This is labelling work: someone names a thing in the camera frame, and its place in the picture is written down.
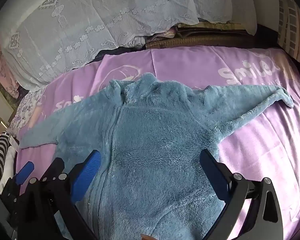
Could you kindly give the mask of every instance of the bolt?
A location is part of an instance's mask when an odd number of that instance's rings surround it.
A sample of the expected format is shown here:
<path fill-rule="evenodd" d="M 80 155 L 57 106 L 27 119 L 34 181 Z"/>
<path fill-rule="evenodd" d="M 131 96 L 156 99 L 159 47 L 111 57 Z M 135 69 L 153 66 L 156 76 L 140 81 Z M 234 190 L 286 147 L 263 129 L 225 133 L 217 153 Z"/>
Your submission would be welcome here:
<path fill-rule="evenodd" d="M 31 179 L 29 180 L 30 184 L 34 184 L 36 181 L 37 181 L 36 178 L 31 178 Z"/>
<path fill-rule="evenodd" d="M 266 183 L 266 184 L 270 184 L 270 183 L 271 183 L 271 179 L 269 179 L 269 178 L 267 178 L 267 177 L 264 178 L 264 180 L 265 180 L 265 183 Z"/>
<path fill-rule="evenodd" d="M 241 175 L 240 173 L 235 173 L 235 174 L 233 174 L 233 177 L 234 177 L 236 180 L 242 179 L 242 175 Z"/>
<path fill-rule="evenodd" d="M 67 177 L 67 174 L 65 174 L 65 173 L 61 173 L 60 175 L 59 175 L 59 179 L 60 180 L 64 180 L 64 179 L 66 179 L 66 177 Z"/>

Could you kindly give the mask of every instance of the blue gripper pad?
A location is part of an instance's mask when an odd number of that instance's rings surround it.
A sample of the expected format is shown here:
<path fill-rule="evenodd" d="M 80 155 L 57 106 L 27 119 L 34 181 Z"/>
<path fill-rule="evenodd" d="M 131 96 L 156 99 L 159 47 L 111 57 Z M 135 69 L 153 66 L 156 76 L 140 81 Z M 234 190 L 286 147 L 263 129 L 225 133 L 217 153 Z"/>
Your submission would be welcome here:
<path fill-rule="evenodd" d="M 232 173 L 223 163 L 218 163 L 207 149 L 200 153 L 200 165 L 218 199 L 228 204 L 231 197 L 227 178 L 230 178 Z"/>
<path fill-rule="evenodd" d="M 84 194 L 87 192 L 90 183 L 97 174 L 101 165 L 101 154 L 97 150 L 93 150 L 92 156 L 87 161 L 85 166 L 80 171 L 78 177 L 71 185 L 71 202 L 82 200 Z"/>
<path fill-rule="evenodd" d="M 22 185 L 34 170 L 34 164 L 27 162 L 25 166 L 16 174 L 16 184 Z"/>

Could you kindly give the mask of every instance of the fuzzy fabric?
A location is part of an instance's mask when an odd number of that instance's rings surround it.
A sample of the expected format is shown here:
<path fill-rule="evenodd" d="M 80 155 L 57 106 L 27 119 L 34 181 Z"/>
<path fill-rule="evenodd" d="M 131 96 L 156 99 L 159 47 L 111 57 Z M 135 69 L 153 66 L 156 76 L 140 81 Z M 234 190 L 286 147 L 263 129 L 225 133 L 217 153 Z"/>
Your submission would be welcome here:
<path fill-rule="evenodd" d="M 224 203 L 199 164 L 218 143 L 275 101 L 293 107 L 278 86 L 208 86 L 192 90 L 146 73 L 116 81 L 30 129 L 21 148 L 57 143 L 66 172 L 93 149 L 98 174 L 77 203 L 99 239 L 202 239 Z"/>

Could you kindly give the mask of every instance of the purple blanket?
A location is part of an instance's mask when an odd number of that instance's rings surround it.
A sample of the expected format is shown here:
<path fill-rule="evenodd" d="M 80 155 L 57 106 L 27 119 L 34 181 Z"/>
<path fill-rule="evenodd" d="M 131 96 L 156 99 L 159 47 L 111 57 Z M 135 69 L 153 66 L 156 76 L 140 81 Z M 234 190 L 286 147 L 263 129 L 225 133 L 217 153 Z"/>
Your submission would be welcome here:
<path fill-rule="evenodd" d="M 118 56 L 106 55 L 63 74 L 51 82 L 19 136 L 53 112 L 104 88 L 111 79 L 135 80 L 145 72 L 159 80 L 176 80 L 193 89 L 207 85 L 272 84 L 287 89 L 294 108 L 274 104 L 256 119 L 227 137 L 220 145 L 220 160 L 247 179 L 270 177 L 276 189 L 284 226 L 284 239 L 300 229 L 300 77 L 279 49 L 181 47 L 151 49 Z M 31 177 L 40 178 L 52 161 L 55 145 L 22 150 L 17 171 L 32 161 Z M 230 235 L 237 236 L 245 212 Z"/>

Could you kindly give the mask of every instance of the white fabric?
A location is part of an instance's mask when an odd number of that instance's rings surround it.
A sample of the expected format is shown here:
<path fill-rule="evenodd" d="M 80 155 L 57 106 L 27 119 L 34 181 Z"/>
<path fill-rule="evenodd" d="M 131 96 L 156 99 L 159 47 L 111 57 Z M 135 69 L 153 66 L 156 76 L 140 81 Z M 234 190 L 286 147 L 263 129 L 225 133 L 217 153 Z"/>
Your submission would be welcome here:
<path fill-rule="evenodd" d="M 4 161 L 4 167 L 3 167 L 3 174 L 0 180 L 0 194 L 2 193 L 2 190 L 6 185 L 8 179 L 13 177 L 13 164 L 14 164 L 15 156 L 16 156 L 16 150 L 12 146 L 10 146 L 6 153 L 6 159 Z"/>
<path fill-rule="evenodd" d="M 253 0 L 232 7 L 232 0 L 8 0 L 0 11 L 0 45 L 19 84 L 36 91 L 102 49 L 144 44 L 143 36 L 196 24 L 198 17 L 227 22 L 234 12 L 254 34 Z"/>

